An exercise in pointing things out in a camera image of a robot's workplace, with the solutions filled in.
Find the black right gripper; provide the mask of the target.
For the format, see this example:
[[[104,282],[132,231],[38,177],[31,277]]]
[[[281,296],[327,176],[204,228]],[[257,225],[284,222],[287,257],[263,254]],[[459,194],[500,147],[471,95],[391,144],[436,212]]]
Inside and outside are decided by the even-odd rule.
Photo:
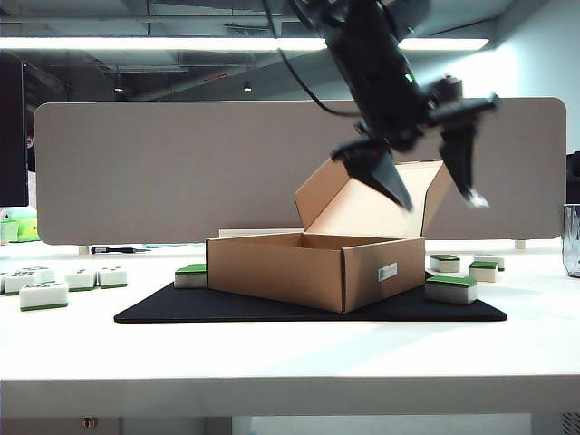
[[[391,150],[407,152],[423,133],[428,105],[399,43],[429,15],[429,8],[325,8],[324,38],[362,117],[363,139],[336,148],[333,161],[348,175],[413,210],[409,191]],[[488,208],[473,186],[472,161],[479,122],[499,97],[446,103],[428,114],[441,127],[440,156],[460,195],[471,208]]]

